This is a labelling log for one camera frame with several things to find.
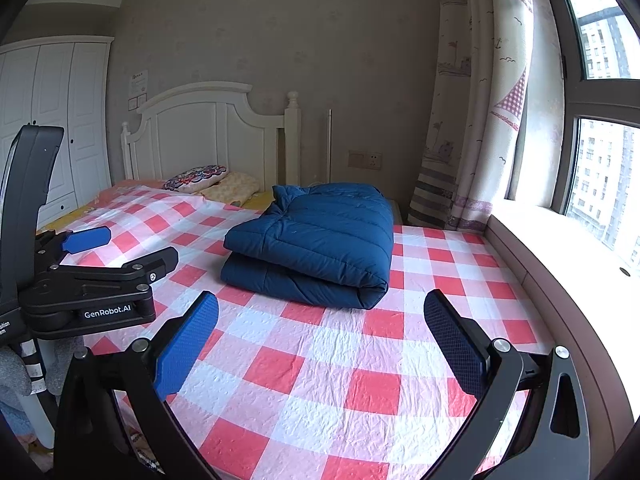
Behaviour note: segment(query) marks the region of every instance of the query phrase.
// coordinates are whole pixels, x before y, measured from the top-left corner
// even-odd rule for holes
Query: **headboard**
[[[284,115],[256,114],[243,83],[207,81],[171,88],[140,108],[139,129],[122,123],[126,178],[166,179],[207,164],[250,174],[260,190],[300,184],[298,93],[289,92]],[[278,130],[284,130],[285,163],[278,164]],[[278,175],[278,167],[285,175]]]

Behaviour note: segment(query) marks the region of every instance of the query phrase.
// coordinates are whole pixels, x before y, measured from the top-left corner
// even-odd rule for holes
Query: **folded blanket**
[[[230,229],[220,274],[233,286],[301,303],[373,308],[388,289],[393,214],[366,184],[274,186],[260,218]]]

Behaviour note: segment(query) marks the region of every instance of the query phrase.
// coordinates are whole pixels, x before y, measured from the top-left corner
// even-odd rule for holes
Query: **wardrobe drawer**
[[[71,213],[75,209],[78,209],[78,202],[76,202],[75,193],[69,193],[65,196],[52,200],[40,208],[40,212],[38,213],[38,229],[49,222],[57,220],[67,213]]]

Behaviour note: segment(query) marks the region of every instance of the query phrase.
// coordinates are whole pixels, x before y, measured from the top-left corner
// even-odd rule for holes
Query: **red and white checkered sheet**
[[[223,478],[420,478],[475,402],[424,322],[424,297],[433,288],[491,338],[526,351],[551,348],[517,279],[476,235],[396,226],[390,289],[370,311],[306,306],[225,285],[225,234],[257,215],[139,187],[71,224],[107,225],[113,237],[65,259],[117,267],[167,245],[180,253],[177,270],[153,286],[158,318],[86,336],[96,353],[151,338],[202,290],[216,294],[218,326],[170,405]],[[516,395],[484,467],[504,453],[525,399]]]

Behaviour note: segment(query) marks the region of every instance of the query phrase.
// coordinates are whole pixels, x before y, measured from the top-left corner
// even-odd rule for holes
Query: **cabinet door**
[[[69,153],[78,207],[111,185],[104,131],[107,45],[76,43],[69,79]]]
[[[65,129],[65,136],[51,174],[47,203],[74,190],[66,126],[69,71],[73,50],[73,43],[41,46],[33,80],[31,119],[41,126],[62,126]]]
[[[4,54],[0,73],[0,174],[15,135],[31,122],[33,74],[39,48],[31,46]]]

